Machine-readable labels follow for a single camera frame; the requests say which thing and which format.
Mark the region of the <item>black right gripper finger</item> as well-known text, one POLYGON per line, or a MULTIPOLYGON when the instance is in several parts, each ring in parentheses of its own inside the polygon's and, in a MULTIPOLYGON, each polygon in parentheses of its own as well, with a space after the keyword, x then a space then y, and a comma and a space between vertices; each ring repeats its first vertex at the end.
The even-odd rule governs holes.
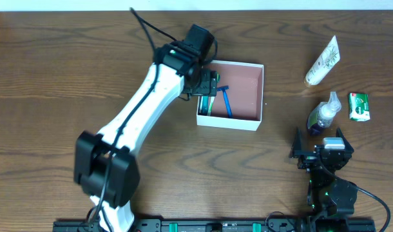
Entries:
POLYGON ((343 132, 341 131, 340 127, 336 128, 336 136, 341 138, 343 140, 343 143, 345 145, 345 149, 351 149, 352 146, 348 142, 348 140, 345 138, 343 132))
POLYGON ((302 150, 303 142, 302 142, 302 131, 299 128, 296 128, 294 142, 291 147, 292 152, 298 152, 302 150))

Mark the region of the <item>green white toothbrush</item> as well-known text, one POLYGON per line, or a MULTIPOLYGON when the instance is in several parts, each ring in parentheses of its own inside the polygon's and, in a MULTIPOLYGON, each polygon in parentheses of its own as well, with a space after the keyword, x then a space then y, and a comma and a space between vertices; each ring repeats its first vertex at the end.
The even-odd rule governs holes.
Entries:
MULTIPOLYGON (((216 83, 218 83, 218 82, 220 82, 220 74, 216 73, 216 83)), ((214 101, 215 101, 215 97, 211 97, 210 101, 209 101, 209 108, 207 111, 207 116, 211 116, 214 101)))

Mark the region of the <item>blue disposable razor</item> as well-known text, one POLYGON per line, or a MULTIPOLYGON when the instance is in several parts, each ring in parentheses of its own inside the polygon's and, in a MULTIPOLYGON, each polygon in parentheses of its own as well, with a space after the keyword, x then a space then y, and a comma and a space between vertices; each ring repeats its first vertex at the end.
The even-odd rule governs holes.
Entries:
POLYGON ((229 86, 226 85, 226 86, 218 87, 217 91, 223 93, 224 103, 225 103, 225 107, 226 107, 226 110, 227 110, 227 116, 230 119, 232 119, 233 118, 233 113, 232 113, 231 105, 229 103, 229 99, 228 99, 227 92, 226 92, 228 89, 229 89, 229 86))

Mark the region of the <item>red teal toothpaste tube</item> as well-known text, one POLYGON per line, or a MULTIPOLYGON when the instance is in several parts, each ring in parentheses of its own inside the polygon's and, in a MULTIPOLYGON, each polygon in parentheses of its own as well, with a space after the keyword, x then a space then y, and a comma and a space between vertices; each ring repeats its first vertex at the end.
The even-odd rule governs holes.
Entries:
POLYGON ((203 96, 200 98, 200 106, 198 113, 200 115, 207 115, 209 111, 209 97, 208 96, 203 96))

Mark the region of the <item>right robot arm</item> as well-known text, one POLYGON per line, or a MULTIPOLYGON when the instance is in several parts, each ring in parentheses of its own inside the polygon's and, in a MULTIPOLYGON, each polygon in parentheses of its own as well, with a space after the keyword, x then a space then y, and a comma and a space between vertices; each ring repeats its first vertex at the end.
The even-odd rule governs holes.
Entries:
POLYGON ((325 137, 323 144, 308 150, 300 129, 296 129, 290 158, 298 169, 309 173, 307 204, 312 213, 296 223, 297 231, 330 231, 345 227, 346 216, 354 213, 357 189, 335 175, 352 158, 353 147, 338 128, 335 137, 325 137))

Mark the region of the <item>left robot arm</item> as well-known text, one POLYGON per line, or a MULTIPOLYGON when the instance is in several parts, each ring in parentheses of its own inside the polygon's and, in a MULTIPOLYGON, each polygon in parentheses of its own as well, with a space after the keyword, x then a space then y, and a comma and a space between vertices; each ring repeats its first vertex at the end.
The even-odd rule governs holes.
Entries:
POLYGON ((173 41, 154 51, 143 83, 127 105, 97 133, 75 143, 74 181, 95 203, 91 219, 104 231, 129 231, 130 200, 140 181, 137 155, 164 110, 181 94, 216 95, 218 73, 207 54, 216 41, 173 41))

